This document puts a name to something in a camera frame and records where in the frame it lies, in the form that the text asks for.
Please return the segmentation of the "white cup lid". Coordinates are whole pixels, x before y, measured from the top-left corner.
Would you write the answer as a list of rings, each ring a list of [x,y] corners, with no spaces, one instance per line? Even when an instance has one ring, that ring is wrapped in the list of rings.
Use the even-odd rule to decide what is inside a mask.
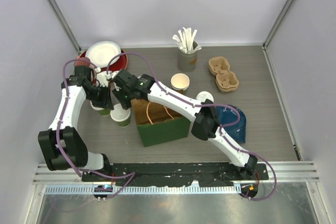
[[[92,103],[90,103],[90,105],[96,111],[102,111],[102,110],[104,110],[104,108],[100,108],[100,107],[94,106]]]
[[[128,120],[130,115],[131,110],[124,109],[120,103],[115,104],[113,110],[110,111],[111,118],[117,123]]]

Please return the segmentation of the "green paper bag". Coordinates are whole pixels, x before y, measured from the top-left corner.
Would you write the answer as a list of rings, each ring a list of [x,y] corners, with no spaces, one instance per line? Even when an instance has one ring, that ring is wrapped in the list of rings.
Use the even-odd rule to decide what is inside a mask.
[[[181,114],[146,100],[133,99],[131,104],[144,147],[188,137],[191,123]]]

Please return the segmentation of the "stack of green paper cups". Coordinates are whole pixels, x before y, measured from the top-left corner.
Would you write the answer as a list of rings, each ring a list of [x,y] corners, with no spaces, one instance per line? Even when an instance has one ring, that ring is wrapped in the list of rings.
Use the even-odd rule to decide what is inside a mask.
[[[177,73],[171,77],[171,87],[180,93],[185,93],[190,85],[190,79],[186,74]]]

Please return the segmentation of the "stack of white lids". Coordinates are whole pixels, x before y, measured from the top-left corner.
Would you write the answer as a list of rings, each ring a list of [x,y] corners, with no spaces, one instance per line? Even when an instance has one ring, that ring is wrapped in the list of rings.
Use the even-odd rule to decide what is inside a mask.
[[[210,100],[212,102],[214,102],[214,97],[212,96],[211,93],[207,92],[207,91],[201,91],[200,93],[197,94],[196,99],[201,101],[201,102],[205,102],[205,100]]]

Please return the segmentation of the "green paper cup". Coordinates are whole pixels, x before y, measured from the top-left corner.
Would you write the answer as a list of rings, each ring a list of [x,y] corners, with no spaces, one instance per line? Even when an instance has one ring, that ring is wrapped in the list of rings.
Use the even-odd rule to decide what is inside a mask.
[[[120,127],[127,127],[131,122],[131,118],[127,118],[123,121],[117,122],[117,125]]]
[[[110,109],[102,109],[99,110],[98,113],[103,116],[109,116],[110,115]]]

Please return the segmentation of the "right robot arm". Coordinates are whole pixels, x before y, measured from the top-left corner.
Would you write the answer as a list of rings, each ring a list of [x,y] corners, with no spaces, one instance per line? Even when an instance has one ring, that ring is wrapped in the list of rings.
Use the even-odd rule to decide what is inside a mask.
[[[106,74],[116,90],[114,96],[126,110],[131,107],[131,100],[146,100],[163,105],[181,114],[192,123],[191,133],[197,139],[210,141],[219,148],[237,167],[242,179],[250,179],[256,173],[258,158],[242,148],[220,125],[216,107],[211,100],[201,102],[178,93],[157,80],[155,76],[143,74],[141,77],[122,69]]]

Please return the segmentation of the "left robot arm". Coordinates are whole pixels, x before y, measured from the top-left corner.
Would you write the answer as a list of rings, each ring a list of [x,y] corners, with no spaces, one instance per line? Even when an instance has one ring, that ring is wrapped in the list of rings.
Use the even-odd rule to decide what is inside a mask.
[[[61,84],[61,103],[55,119],[48,130],[39,132],[38,143],[49,170],[93,170],[94,176],[105,182],[112,174],[107,156],[88,151],[77,132],[85,100],[99,109],[113,109],[110,87],[94,85],[92,74],[93,69],[87,66],[75,66],[74,74]]]

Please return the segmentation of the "red round tray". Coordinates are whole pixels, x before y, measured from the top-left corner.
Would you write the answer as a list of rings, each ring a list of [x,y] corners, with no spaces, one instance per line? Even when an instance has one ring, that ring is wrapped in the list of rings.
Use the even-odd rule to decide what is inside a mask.
[[[79,58],[82,58],[82,57],[85,57],[86,55],[86,51],[84,51],[81,55],[79,55],[78,57]],[[127,68],[127,65],[128,65],[128,57],[127,55],[123,55],[123,56],[120,56],[119,59],[111,64],[108,68],[108,71],[119,71],[121,69],[126,69]],[[106,67],[105,68],[101,68],[101,72],[106,72]]]

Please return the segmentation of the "floral pink tumbler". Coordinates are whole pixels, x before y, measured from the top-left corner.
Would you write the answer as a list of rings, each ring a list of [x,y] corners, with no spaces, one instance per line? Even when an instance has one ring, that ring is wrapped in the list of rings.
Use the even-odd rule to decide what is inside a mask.
[[[77,67],[77,66],[86,66],[86,67],[90,67],[91,65],[91,61],[90,59],[88,59],[87,57],[80,57],[78,58],[75,63],[74,63],[74,66]]]

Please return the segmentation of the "white paper plate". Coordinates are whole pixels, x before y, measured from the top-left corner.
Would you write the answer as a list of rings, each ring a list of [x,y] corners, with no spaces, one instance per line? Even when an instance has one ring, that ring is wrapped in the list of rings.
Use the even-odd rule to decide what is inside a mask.
[[[109,61],[121,53],[118,44],[112,41],[100,41],[86,51],[85,56],[99,68],[106,68]]]

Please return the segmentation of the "grey straw holder cup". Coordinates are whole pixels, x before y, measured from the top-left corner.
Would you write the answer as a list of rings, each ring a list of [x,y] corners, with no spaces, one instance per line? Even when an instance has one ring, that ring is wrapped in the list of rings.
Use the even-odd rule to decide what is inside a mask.
[[[197,62],[197,51],[185,54],[180,49],[177,50],[177,67],[182,72],[195,70]]]

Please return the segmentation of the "white wrapped straws bundle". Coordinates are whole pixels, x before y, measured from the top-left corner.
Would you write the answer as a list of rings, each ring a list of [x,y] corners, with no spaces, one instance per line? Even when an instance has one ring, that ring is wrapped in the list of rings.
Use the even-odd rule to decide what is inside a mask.
[[[178,49],[187,55],[198,52],[202,49],[200,45],[195,46],[195,37],[198,30],[192,28],[182,28],[183,31],[179,30],[177,35],[173,35],[172,39],[176,42]]]

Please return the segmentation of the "cardboard cup carrier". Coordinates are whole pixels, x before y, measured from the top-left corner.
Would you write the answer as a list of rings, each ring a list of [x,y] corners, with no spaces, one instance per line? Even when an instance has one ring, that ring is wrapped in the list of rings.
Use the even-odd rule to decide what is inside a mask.
[[[230,70],[230,64],[225,57],[214,57],[208,61],[208,68],[215,76],[215,82],[221,92],[235,91],[239,86],[239,80]]]

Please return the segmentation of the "blue leaf-shaped dish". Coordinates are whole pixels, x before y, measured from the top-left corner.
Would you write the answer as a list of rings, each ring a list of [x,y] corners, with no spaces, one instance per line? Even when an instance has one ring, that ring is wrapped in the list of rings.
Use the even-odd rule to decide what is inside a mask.
[[[246,143],[246,125],[247,119],[243,111],[239,108],[230,105],[234,108],[240,116],[239,121],[231,126],[225,126],[225,131],[238,143],[245,144]],[[217,118],[222,125],[232,124],[238,120],[238,116],[236,112],[228,107],[217,106],[216,107]]]

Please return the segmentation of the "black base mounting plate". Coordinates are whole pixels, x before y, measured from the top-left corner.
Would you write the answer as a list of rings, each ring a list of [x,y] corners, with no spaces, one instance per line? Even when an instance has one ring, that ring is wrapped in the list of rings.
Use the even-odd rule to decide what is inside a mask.
[[[228,162],[220,163],[114,163],[100,173],[121,177],[135,173],[128,186],[188,187],[198,181],[201,187],[231,186],[234,181],[268,180],[265,164],[257,164],[256,174],[242,175]]]

